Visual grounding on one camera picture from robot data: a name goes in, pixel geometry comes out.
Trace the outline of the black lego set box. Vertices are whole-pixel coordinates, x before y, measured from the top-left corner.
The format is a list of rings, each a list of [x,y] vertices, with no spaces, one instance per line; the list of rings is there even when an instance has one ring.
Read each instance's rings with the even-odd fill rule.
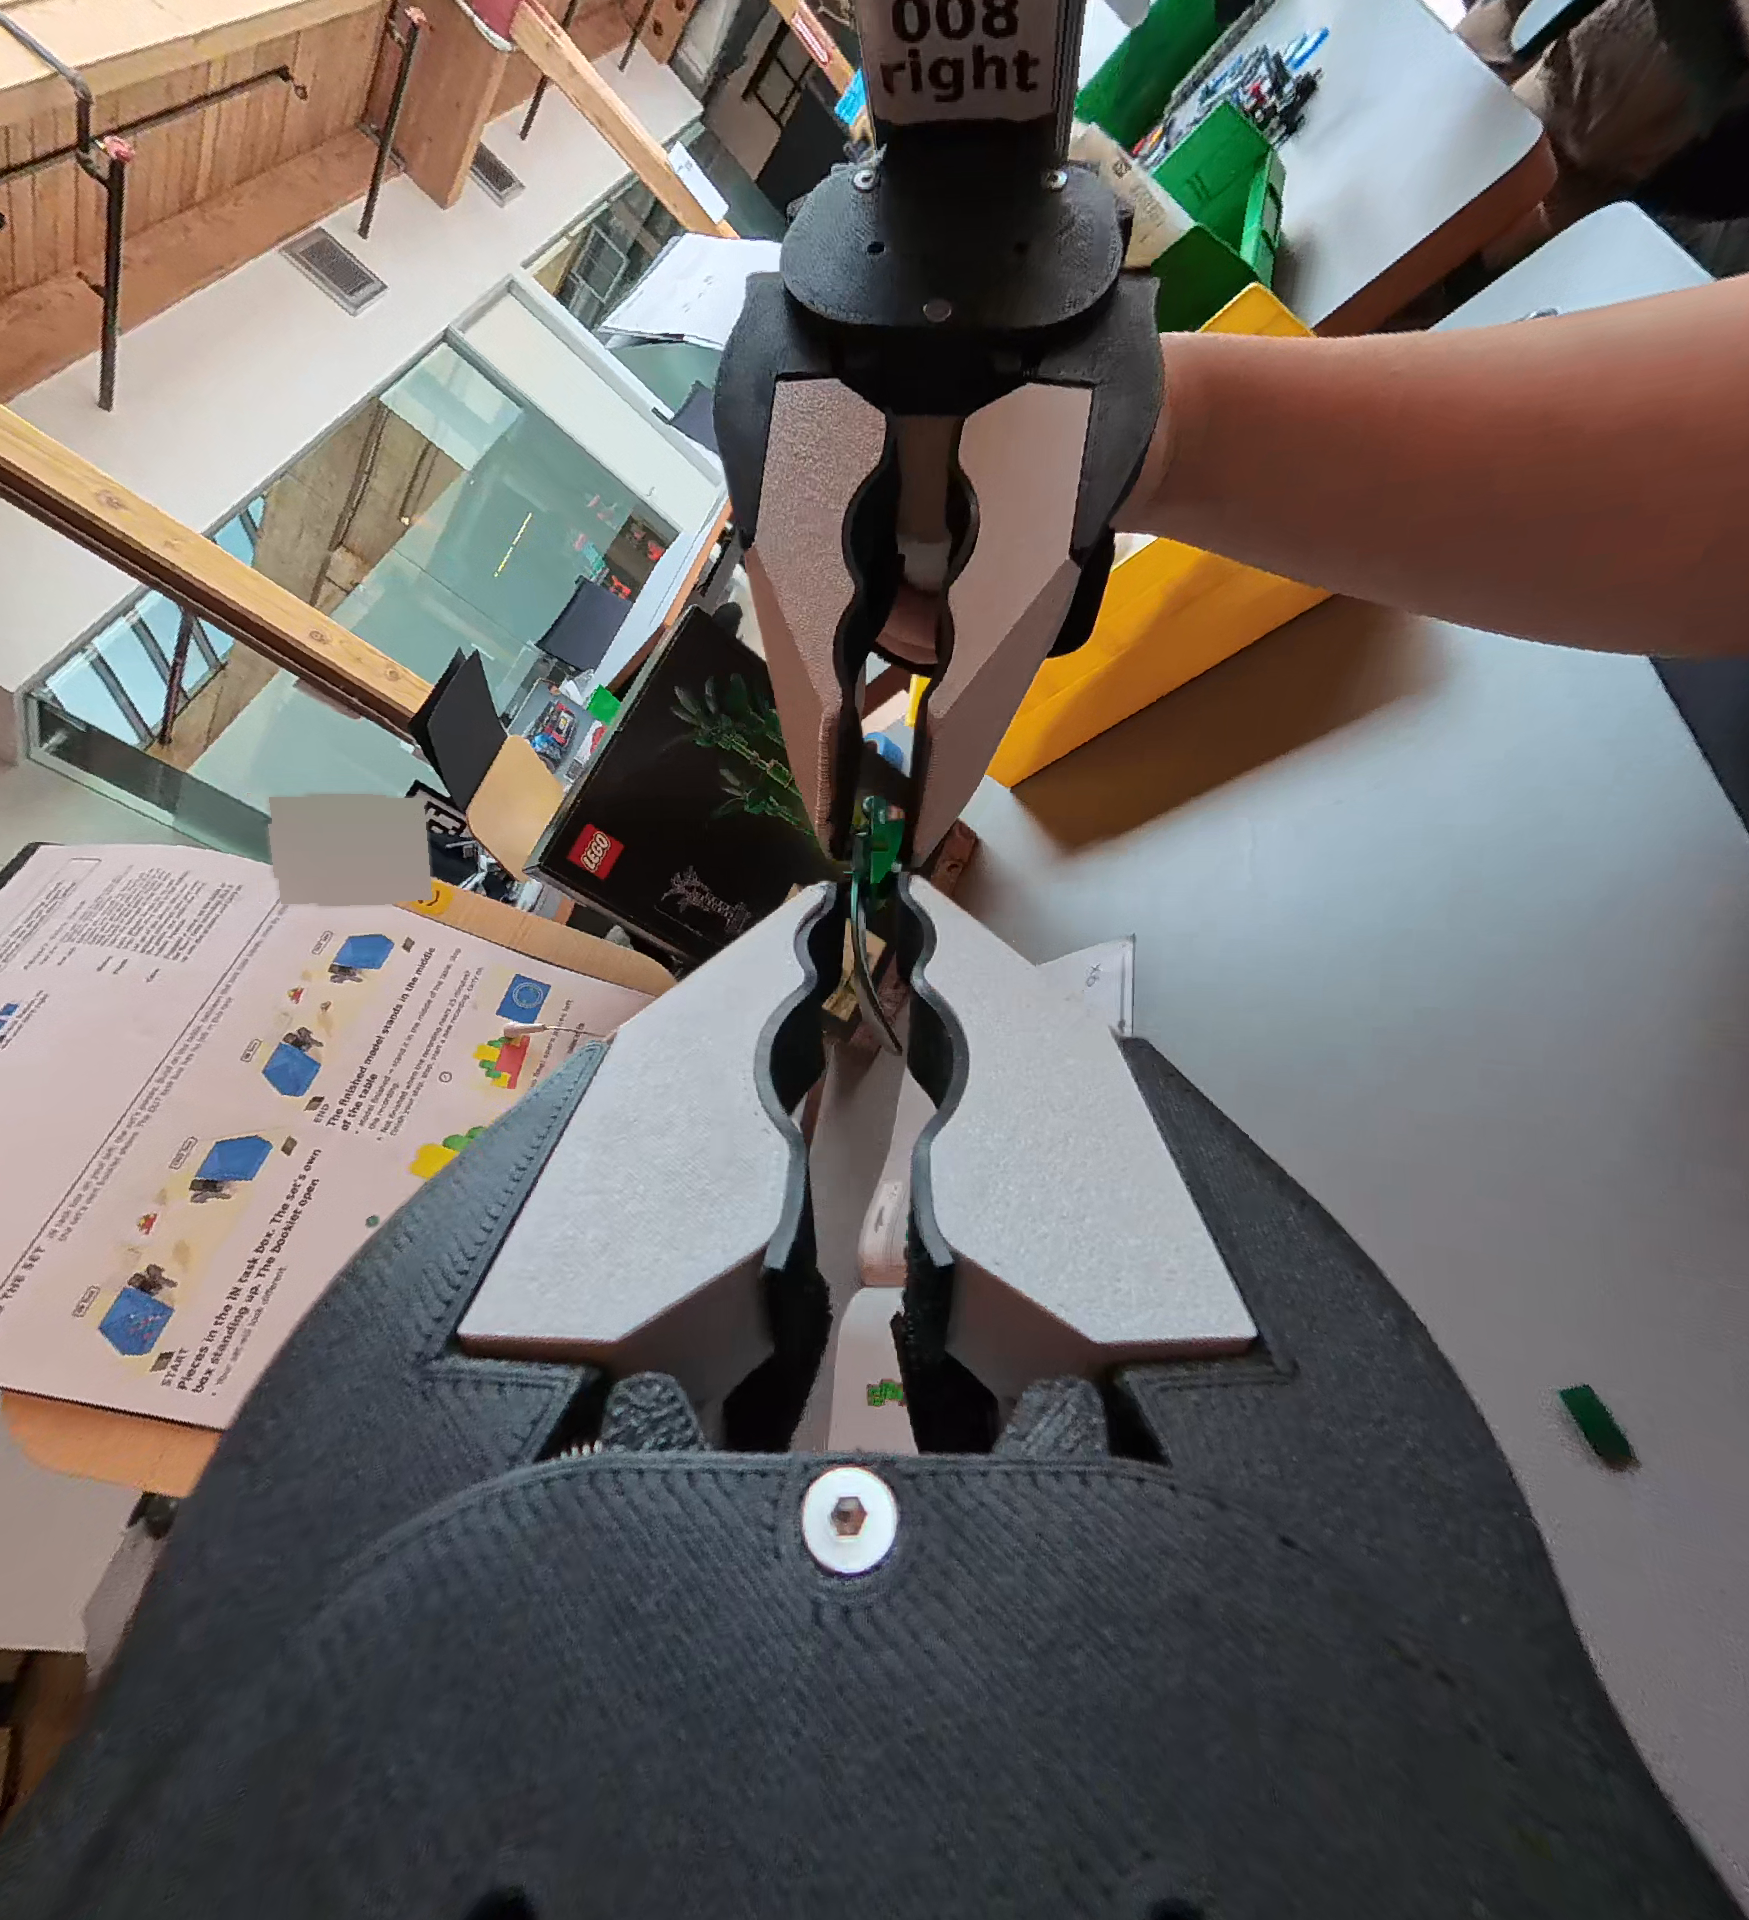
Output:
[[[738,603],[691,606],[567,778],[541,872],[637,948],[700,967],[812,885],[849,877],[792,769]]]

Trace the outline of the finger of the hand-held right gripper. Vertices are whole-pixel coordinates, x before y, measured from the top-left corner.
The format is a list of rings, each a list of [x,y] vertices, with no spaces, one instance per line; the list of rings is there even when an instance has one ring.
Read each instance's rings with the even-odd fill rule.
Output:
[[[895,414],[897,538],[928,535],[933,495],[968,507],[968,546],[947,563],[937,665],[913,749],[913,851],[922,867],[978,790],[1083,567],[1077,492],[1093,393],[1030,381],[968,417]]]
[[[893,417],[830,374],[781,377],[745,581],[792,777],[814,834],[849,862],[860,668],[897,581]]]

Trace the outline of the dark green lego plate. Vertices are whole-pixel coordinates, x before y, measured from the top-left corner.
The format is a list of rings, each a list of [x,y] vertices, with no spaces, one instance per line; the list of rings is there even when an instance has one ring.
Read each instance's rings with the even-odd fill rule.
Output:
[[[1628,1429],[1595,1382],[1560,1386],[1556,1401],[1595,1461],[1619,1473],[1639,1466]]]

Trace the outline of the lego instruction booklet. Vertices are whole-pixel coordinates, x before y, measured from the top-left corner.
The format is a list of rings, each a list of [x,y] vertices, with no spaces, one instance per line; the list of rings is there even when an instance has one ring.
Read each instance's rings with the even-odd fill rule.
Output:
[[[1117,1034],[1135,1027],[1135,939],[1077,948],[1036,963],[1071,1006],[1104,1018]],[[860,1213],[857,1278],[838,1320],[830,1413],[825,1448],[833,1455],[915,1455],[910,1391],[895,1320],[910,1282],[913,1147],[928,1121],[928,1099],[903,1075],[882,1178]]]

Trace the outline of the green plastic bin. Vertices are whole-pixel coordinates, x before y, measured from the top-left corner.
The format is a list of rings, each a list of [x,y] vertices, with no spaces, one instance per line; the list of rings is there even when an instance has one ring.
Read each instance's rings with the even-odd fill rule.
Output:
[[[1271,133],[1232,102],[1153,163],[1153,182],[1189,220],[1156,257],[1157,331],[1200,331],[1249,282],[1271,286],[1283,228],[1288,166]]]

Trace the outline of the person's right hand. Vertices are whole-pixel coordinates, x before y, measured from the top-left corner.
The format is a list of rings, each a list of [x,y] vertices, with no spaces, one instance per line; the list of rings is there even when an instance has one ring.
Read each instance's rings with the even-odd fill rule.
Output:
[[[968,501],[958,476],[958,414],[895,417],[893,555],[897,563],[877,652],[933,672],[941,654],[947,594],[967,555]]]

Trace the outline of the dark green lego leaf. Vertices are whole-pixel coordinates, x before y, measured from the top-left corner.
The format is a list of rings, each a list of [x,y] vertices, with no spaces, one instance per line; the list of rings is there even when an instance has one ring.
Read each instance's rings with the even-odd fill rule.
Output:
[[[857,1040],[897,1057],[910,1018],[910,980],[893,941],[877,931],[887,902],[870,877],[849,879],[846,988],[857,1012]]]

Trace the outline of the yellow plastic bin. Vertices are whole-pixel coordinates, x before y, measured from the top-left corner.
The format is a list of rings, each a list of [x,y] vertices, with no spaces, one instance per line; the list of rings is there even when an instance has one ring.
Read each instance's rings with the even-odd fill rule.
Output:
[[[1036,672],[990,777],[1019,787],[1327,596],[1177,538],[1135,542],[1111,563],[1086,639]]]

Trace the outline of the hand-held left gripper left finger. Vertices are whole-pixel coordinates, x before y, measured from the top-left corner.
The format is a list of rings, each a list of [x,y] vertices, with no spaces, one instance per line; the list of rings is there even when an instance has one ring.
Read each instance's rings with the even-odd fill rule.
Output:
[[[812,885],[630,1018],[457,1335],[670,1372],[732,1452],[787,1452],[830,1332],[803,1105],[829,1067],[838,887]]]

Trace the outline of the pile of lego pieces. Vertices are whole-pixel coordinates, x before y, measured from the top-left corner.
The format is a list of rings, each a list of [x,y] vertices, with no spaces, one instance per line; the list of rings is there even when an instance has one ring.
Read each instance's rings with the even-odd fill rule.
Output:
[[[1288,140],[1322,91],[1327,39],[1327,26],[1280,39],[1265,32],[1265,13],[1242,13],[1181,77],[1157,125],[1138,138],[1133,156],[1157,163],[1224,104],[1245,115],[1273,143]]]

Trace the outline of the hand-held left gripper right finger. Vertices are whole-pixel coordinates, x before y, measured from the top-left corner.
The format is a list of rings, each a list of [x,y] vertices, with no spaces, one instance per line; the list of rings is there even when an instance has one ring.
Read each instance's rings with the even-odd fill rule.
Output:
[[[922,877],[897,887],[913,1147],[895,1320],[922,1455],[984,1455],[1043,1378],[1232,1360],[1258,1321],[1129,1057]]]

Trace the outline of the instruction sheet on wooden board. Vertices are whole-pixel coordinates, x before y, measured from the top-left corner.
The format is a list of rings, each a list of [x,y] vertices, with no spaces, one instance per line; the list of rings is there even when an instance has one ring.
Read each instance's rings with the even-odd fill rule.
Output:
[[[286,905],[223,851],[0,872],[0,1395],[32,1455],[158,1491],[390,1216],[670,967],[500,902]]]

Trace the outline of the person's right forearm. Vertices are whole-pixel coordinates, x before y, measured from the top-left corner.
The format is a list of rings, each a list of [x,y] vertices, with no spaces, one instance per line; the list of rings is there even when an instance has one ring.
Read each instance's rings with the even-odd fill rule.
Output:
[[[1117,529],[1489,633],[1749,659],[1749,276],[1502,326],[1171,334]]]

